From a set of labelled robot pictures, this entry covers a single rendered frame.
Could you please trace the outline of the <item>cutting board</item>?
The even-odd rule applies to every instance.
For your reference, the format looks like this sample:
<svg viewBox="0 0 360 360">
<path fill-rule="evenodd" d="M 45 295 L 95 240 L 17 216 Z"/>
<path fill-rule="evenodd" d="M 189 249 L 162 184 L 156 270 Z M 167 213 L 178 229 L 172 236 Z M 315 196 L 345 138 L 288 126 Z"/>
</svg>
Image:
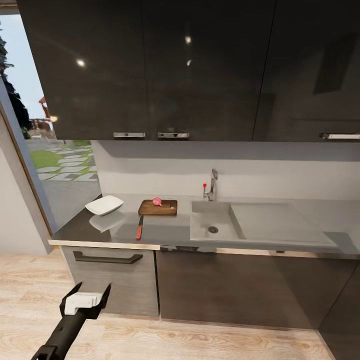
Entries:
<svg viewBox="0 0 360 360">
<path fill-rule="evenodd" d="M 145 199 L 138 210 L 140 215 L 176 215 L 177 200 L 162 200 L 161 205 L 155 206 L 153 199 Z"/>
</svg>

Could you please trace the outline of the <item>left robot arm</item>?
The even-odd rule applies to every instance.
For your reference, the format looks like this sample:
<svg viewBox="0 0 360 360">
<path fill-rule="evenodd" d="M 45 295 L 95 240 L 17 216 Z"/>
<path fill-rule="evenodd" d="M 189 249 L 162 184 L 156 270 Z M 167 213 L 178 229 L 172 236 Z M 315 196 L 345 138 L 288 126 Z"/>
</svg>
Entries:
<svg viewBox="0 0 360 360">
<path fill-rule="evenodd" d="M 105 309 L 111 290 L 108 285 L 104 294 L 78 292 L 82 282 L 77 284 L 59 305 L 62 319 L 46 344 L 42 345 L 31 360 L 65 360 L 72 343 L 87 319 L 96 320 Z"/>
</svg>

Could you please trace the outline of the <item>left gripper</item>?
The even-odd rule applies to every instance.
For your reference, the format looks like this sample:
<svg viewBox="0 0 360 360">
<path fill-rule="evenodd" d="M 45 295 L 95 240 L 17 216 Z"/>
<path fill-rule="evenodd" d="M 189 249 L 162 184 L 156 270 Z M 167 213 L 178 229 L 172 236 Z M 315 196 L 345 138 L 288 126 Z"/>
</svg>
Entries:
<svg viewBox="0 0 360 360">
<path fill-rule="evenodd" d="M 65 306 L 66 299 L 71 295 L 78 293 L 82 282 L 77 284 L 63 299 L 62 303 L 59 305 L 59 309 L 61 312 L 62 319 L 59 324 L 54 329 L 54 332 L 64 331 L 70 334 L 73 337 L 73 342 L 75 341 L 78 333 L 80 332 L 82 325 L 87 319 L 96 320 L 101 312 L 101 309 L 105 309 L 107 305 L 107 301 L 109 298 L 109 293 L 111 290 L 111 284 L 108 285 L 104 294 L 102 295 L 102 299 L 100 303 L 92 308 L 84 308 L 81 307 L 77 310 L 74 315 L 66 315 L 65 314 Z"/>
</svg>

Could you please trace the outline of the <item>parer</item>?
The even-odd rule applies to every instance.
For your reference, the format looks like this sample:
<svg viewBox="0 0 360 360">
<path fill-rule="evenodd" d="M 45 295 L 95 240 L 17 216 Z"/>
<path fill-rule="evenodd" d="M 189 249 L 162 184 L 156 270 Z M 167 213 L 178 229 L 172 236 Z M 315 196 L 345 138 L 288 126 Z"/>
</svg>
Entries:
<svg viewBox="0 0 360 360">
<path fill-rule="evenodd" d="M 142 233 L 142 225 L 143 225 L 143 218 L 144 216 L 142 216 L 139 220 L 139 225 L 137 227 L 137 233 L 136 233 L 136 239 L 139 240 L 141 238 L 141 233 Z"/>
</svg>

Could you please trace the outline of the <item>vidalia onion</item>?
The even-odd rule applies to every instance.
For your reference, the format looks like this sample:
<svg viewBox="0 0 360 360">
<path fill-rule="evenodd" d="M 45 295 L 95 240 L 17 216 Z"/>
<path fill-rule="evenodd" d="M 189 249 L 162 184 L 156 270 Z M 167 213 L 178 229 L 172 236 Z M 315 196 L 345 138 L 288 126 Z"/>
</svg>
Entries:
<svg viewBox="0 0 360 360">
<path fill-rule="evenodd" d="M 159 197 L 156 197 L 153 199 L 153 204 L 155 206 L 160 206 L 161 205 L 161 199 Z"/>
</svg>

